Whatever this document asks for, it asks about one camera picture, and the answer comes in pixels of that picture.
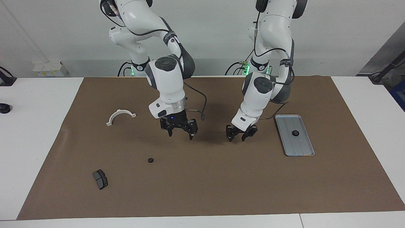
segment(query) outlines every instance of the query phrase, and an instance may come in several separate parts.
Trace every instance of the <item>brown paper mat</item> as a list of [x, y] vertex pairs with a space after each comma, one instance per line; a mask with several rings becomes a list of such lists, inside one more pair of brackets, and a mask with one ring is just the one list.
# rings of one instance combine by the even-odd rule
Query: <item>brown paper mat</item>
[[[192, 78], [208, 99], [194, 140], [169, 138], [148, 105], [145, 78], [85, 78], [18, 219], [401, 211], [381, 164], [329, 77], [297, 77], [280, 114], [299, 114], [314, 157], [284, 155], [274, 120], [253, 138], [225, 136], [243, 78]], [[203, 98], [186, 88], [188, 108]], [[269, 104], [264, 117], [278, 105]], [[128, 109], [138, 116], [109, 116]], [[154, 163], [148, 163], [153, 157]], [[92, 172], [109, 186], [98, 190]]]

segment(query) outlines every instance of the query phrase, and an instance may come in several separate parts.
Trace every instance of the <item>black cable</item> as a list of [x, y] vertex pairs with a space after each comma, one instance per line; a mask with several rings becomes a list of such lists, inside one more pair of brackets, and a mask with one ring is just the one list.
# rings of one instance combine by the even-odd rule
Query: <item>black cable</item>
[[277, 105], [283, 105], [283, 104], [287, 104], [287, 103], [288, 103], [288, 101], [286, 101], [286, 102], [277, 102], [277, 101], [273, 101], [273, 100], [270, 100], [269, 102], [274, 103], [274, 104], [277, 104]]
[[179, 59], [181, 59], [183, 57], [184, 47], [183, 47], [183, 45], [180, 45], [180, 43], [177, 41], [177, 39], [175, 39], [175, 41], [180, 47], [181, 53], [180, 53]]
[[291, 74], [292, 74], [291, 81], [289, 81], [287, 83], [282, 83], [282, 82], [275, 82], [275, 83], [279, 84], [279, 85], [285, 85], [285, 86], [291, 84], [294, 81], [294, 78], [295, 78], [295, 73], [294, 73], [294, 70], [292, 69], [291, 65], [290, 65], [289, 71], [291, 71]]
[[399, 64], [399, 65], [396, 65], [395, 67], [393, 67], [393, 69], [395, 69], [395, 68], [398, 68], [398, 67], [400, 67], [400, 66], [402, 66], [402, 64], [404, 64], [405, 62], [403, 62], [403, 63], [401, 63], [401, 64]]
[[124, 69], [124, 77], [125, 77], [125, 70], [127, 70], [127, 69], [130, 69], [130, 70], [132, 70], [132, 68], [131, 67], [126, 67], [125, 69]]
[[[259, 14], [257, 15], [255, 30], [258, 29], [259, 17], [260, 17], [260, 12], [259, 12]], [[283, 52], [285, 52], [285, 53], [287, 54], [287, 56], [288, 56], [288, 53], [286, 52], [286, 50], [284, 50], [284, 49], [282, 49], [282, 48], [278, 48], [278, 47], [277, 47], [277, 48], [270, 49], [270, 50], [264, 52], [263, 54], [258, 55], [258, 54], [256, 53], [256, 37], [257, 37], [257, 33], [256, 33], [256, 31], [255, 31], [255, 38], [254, 38], [254, 48], [253, 48], [253, 51], [254, 51], [254, 54], [256, 55], [256, 57], [261, 57], [261, 56], [263, 56], [263, 55], [265, 55], [265, 54], [267, 54], [267, 53], [269, 53], [269, 52], [275, 51], [275, 50], [283, 51]]]
[[186, 111], [199, 112], [199, 113], [201, 113], [201, 120], [205, 120], [204, 111], [205, 111], [205, 107], [207, 106], [207, 97], [206, 97], [206, 95], [205, 95], [204, 93], [198, 91], [197, 89], [194, 89], [194, 88], [193, 88], [192, 86], [190, 86], [189, 84], [187, 84], [187, 83], [185, 83], [185, 82], [184, 82], [184, 84], [185, 84], [187, 87], [189, 87], [190, 89], [192, 89], [192, 90], [196, 91], [197, 93], [201, 94], [201, 95], [204, 96], [204, 98], [205, 98], [204, 107], [202, 108], [201, 111], [199, 111], [199, 110], [186, 110]]
[[108, 18], [108, 20], [112, 21], [112, 22], [113, 22], [114, 24], [116, 24], [117, 26], [119, 26], [119, 27], [121, 27], [121, 28], [124, 28], [125, 26], [122, 26], [122, 25], [118, 24], [117, 22], [113, 21], [106, 13], [104, 13], [104, 10], [102, 9], [102, 4], [103, 4], [103, 2], [104, 2], [104, 1], [101, 1], [101, 2], [100, 2], [100, 10], [101, 10], [101, 12]]
[[283, 103], [283, 105], [281, 105], [281, 107], [279, 107], [279, 109], [277, 109], [277, 111], [272, 115], [272, 116], [270, 116], [270, 117], [268, 117], [268, 118], [260, 118], [259, 120], [270, 120], [270, 119], [273, 119], [276, 115], [277, 115], [277, 113], [284, 107], [284, 105], [286, 105], [287, 103]]
[[151, 33], [153, 33], [153, 32], [158, 32], [158, 31], [163, 31], [163, 32], [170, 32], [169, 30], [166, 30], [166, 29], [155, 29], [155, 30], [152, 30], [152, 31], [150, 31], [150, 32], [145, 32], [145, 33], [141, 33], [141, 34], [136, 34], [136, 33], [134, 33], [133, 31], [131, 31], [131, 30], [129, 30], [132, 34], [134, 34], [135, 36], [145, 36], [145, 35], [148, 35], [148, 34], [151, 34]]
[[232, 65], [226, 70], [225, 75], [228, 74], [229, 70], [236, 64], [240, 64], [239, 62], [234, 62]]
[[246, 57], [245, 62], [249, 59], [249, 57], [252, 55], [254, 49], [252, 50], [252, 52], [250, 52], [250, 54]]
[[129, 63], [130, 63], [130, 62], [124, 62], [124, 63], [121, 65], [121, 67], [119, 68], [117, 77], [119, 77], [119, 75], [121, 74], [122, 68], [125, 66], [125, 64], [129, 64]]
[[239, 72], [240, 72], [242, 69], [244, 69], [244, 68], [243, 68], [243, 67], [236, 68], [236, 70], [233, 72], [233, 75], [235, 75], [235, 73], [236, 73], [237, 70], [239, 70]]
[[4, 70], [7, 74], [9, 74], [11, 77], [14, 77], [6, 68], [0, 67], [0, 69]]
[[[402, 66], [402, 64], [404, 64], [405, 62], [403, 62], [403, 63], [401, 63], [401, 64], [399, 64], [399, 65], [396, 65], [395, 67], [393, 67], [391, 70], [393, 70], [393, 69], [395, 69], [395, 68], [398, 68], [398, 67], [400, 67], [400, 66]], [[368, 77], [370, 77], [370, 76], [373, 76], [373, 75], [375, 75], [375, 74], [378, 74], [378, 73], [381, 73], [382, 71], [379, 71], [379, 72], [375, 72], [375, 73], [372, 73], [372, 74], [369, 74], [368, 75]]]

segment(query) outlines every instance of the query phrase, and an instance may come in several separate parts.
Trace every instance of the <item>white wall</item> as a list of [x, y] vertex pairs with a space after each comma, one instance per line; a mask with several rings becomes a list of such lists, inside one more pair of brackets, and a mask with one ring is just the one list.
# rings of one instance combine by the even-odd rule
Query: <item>white wall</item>
[[[49, 60], [62, 61], [71, 76], [114, 76], [129, 59], [111, 43], [113, 26], [97, 0], [0, 0]], [[253, 44], [248, 25], [254, 0], [155, 0], [196, 61], [195, 75], [220, 75], [244, 60]], [[356, 75], [405, 21], [403, 0], [309, 0], [292, 23], [297, 75]], [[0, 65], [17, 76], [32, 76], [41, 59], [0, 14]], [[143, 42], [154, 59], [169, 54], [159, 39]]]

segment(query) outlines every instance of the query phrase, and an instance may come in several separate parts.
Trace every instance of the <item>green indicator light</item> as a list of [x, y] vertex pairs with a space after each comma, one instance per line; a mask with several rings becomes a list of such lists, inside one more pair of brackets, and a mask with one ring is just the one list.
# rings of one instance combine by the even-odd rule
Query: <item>green indicator light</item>
[[243, 74], [244, 74], [244, 75], [248, 75], [248, 74], [249, 74], [249, 69], [250, 69], [250, 66], [249, 66], [249, 65], [245, 65], [245, 69], [243, 70]]
[[268, 66], [267, 67], [267, 71], [266, 71], [266, 74], [267, 75], [271, 75], [271, 72], [273, 71], [273, 66]]

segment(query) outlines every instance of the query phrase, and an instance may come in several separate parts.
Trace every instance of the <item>black cable on table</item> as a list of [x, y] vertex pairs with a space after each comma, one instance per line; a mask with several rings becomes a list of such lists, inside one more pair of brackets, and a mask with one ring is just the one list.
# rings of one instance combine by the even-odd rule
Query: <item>black cable on table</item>
[[281, 107], [279, 107], [279, 109], [277, 109], [277, 111], [272, 115], [272, 116], [270, 116], [270, 117], [268, 117], [268, 118], [260, 118], [260, 120], [270, 120], [270, 119], [273, 119], [276, 115], [277, 115], [277, 113], [284, 107], [284, 105], [286, 105], [286, 104], [288, 104], [288, 102], [286, 102], [286, 103], [283, 103], [283, 105], [281, 105]]
[[201, 94], [201, 95], [204, 96], [204, 98], [205, 98], [204, 106], [203, 106], [203, 108], [202, 108], [201, 111], [199, 111], [199, 110], [190, 110], [190, 109], [187, 109], [186, 111], [189, 111], [189, 112], [199, 112], [199, 113], [201, 113], [201, 120], [205, 120], [204, 111], [205, 111], [205, 107], [207, 106], [207, 97], [206, 97], [206, 95], [205, 95], [204, 93], [198, 91], [197, 89], [194, 89], [194, 88], [193, 88], [192, 86], [190, 86], [189, 84], [187, 84], [187, 83], [185, 83], [185, 82], [184, 82], [184, 84], [185, 84], [187, 87], [189, 87], [190, 89], [192, 89], [192, 90], [196, 91], [197, 93]]

